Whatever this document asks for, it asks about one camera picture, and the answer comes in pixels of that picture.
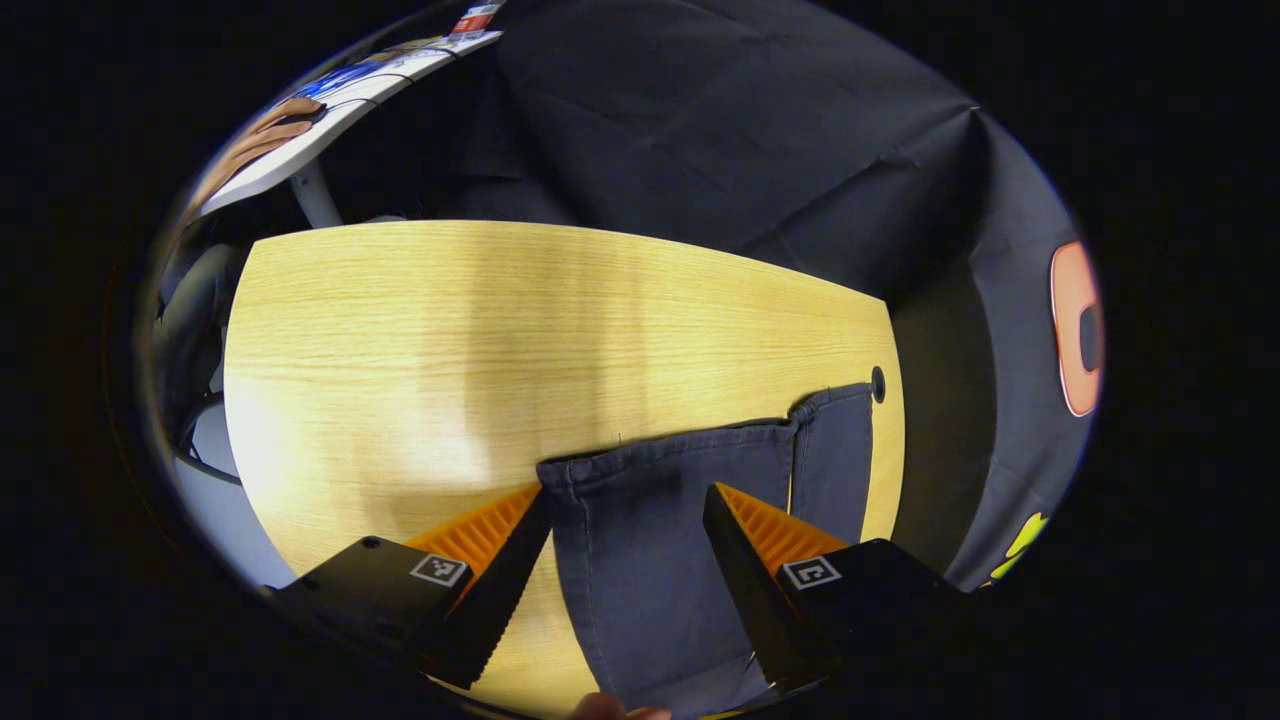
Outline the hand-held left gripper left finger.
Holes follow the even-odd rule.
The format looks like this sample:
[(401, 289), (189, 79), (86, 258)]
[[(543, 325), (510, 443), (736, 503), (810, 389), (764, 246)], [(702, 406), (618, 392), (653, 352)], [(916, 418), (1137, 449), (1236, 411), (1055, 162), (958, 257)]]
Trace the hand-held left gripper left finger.
[(404, 543), (365, 536), (268, 601), (293, 623), (402, 671), (468, 689), (483, 674), (550, 534), (539, 484)]

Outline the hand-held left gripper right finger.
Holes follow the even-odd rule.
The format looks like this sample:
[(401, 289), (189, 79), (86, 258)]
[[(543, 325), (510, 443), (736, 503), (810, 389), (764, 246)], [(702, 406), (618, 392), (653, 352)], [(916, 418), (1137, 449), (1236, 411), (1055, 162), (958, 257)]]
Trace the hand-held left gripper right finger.
[(785, 694), (986, 665), (972, 597), (890, 541), (847, 544), (723, 483), (707, 491), (703, 525), (762, 671)]

